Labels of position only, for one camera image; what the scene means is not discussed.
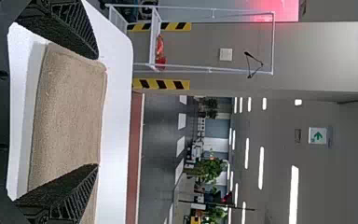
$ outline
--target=black device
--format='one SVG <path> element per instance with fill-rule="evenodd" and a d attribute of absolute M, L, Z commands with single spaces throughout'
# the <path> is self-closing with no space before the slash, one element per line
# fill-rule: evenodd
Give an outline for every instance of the black device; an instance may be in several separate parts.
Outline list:
<path fill-rule="evenodd" d="M 7 33 L 9 26 L 15 21 L 82 56 L 90 59 L 97 59 L 99 56 L 89 18 L 80 0 L 0 0 L 0 224 L 45 224 L 53 221 L 78 223 L 89 199 L 88 188 L 93 186 L 95 181 L 94 176 L 98 168 L 96 165 L 79 168 L 74 171 L 75 174 L 56 179 L 53 184 L 61 188 L 44 186 L 37 192 L 39 194 L 36 194 L 39 200 L 44 200 L 43 202 L 23 200 L 22 203 L 13 203 L 7 196 L 7 164 L 10 151 L 10 70 Z M 67 189 L 66 192 L 61 191 L 60 199 L 48 197 L 59 193 L 59 189 Z M 19 204 L 22 208 L 26 207 L 27 212 L 21 211 Z M 40 204 L 44 205 L 43 209 L 37 207 Z M 55 213 L 54 209 L 58 207 L 60 210 Z"/>
<path fill-rule="evenodd" d="M 246 61 L 248 63 L 248 71 L 249 71 L 249 75 L 248 75 L 248 78 L 252 78 L 257 72 L 258 70 L 260 70 L 264 64 L 263 62 L 261 62 L 260 60 L 258 60 L 257 58 L 255 58 L 251 53 L 249 53 L 248 51 L 245 51 L 244 52 L 245 56 L 246 56 Z M 249 58 L 252 58 L 253 60 L 257 61 L 258 63 L 260 63 L 260 66 L 254 70 L 254 72 L 251 73 L 251 65 L 249 63 Z"/>

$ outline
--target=white wall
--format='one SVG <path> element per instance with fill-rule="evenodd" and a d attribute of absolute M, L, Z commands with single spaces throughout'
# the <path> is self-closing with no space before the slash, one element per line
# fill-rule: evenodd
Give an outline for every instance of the white wall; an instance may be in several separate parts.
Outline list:
<path fill-rule="evenodd" d="M 226 138 L 204 138 L 204 150 L 213 152 L 228 152 L 228 139 Z"/>

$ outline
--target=green plant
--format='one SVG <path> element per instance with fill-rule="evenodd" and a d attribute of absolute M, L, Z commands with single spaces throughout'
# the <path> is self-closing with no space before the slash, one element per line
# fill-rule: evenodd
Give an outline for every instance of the green plant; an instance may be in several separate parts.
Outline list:
<path fill-rule="evenodd" d="M 216 109 L 217 108 L 217 99 L 215 98 L 208 98 L 204 101 L 204 104 L 206 106 L 208 106 L 211 109 Z"/>
<path fill-rule="evenodd" d="M 206 114 L 208 115 L 209 118 L 211 118 L 211 119 L 216 119 L 216 117 L 217 117 L 217 110 L 210 109 L 210 110 L 208 110 L 208 112 L 206 112 Z"/>
<path fill-rule="evenodd" d="M 208 183 L 220 176 L 226 166 L 226 163 L 220 159 L 200 161 L 197 164 L 198 176 L 203 183 Z"/>
<path fill-rule="evenodd" d="M 225 218 L 228 214 L 226 210 L 220 207 L 212 207 L 207 211 L 207 217 L 210 219 L 211 222 L 218 223 L 220 219 Z"/>

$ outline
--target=gray floor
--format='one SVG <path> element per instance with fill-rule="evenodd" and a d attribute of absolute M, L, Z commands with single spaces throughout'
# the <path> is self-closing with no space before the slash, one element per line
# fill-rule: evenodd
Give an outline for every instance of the gray floor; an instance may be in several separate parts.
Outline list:
<path fill-rule="evenodd" d="M 187 105 L 178 96 L 145 96 L 144 135 L 139 205 L 139 223 L 163 223 L 173 202 L 175 169 L 184 157 L 176 158 L 177 140 L 193 136 L 196 105 L 187 97 Z M 186 113 L 186 127 L 178 130 L 178 113 Z"/>

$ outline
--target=white sign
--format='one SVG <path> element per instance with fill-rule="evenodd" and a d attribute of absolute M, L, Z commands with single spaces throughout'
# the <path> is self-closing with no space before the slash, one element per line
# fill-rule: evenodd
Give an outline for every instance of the white sign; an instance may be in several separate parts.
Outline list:
<path fill-rule="evenodd" d="M 327 144 L 327 128 L 312 128 L 309 131 L 309 144 L 326 145 Z"/>

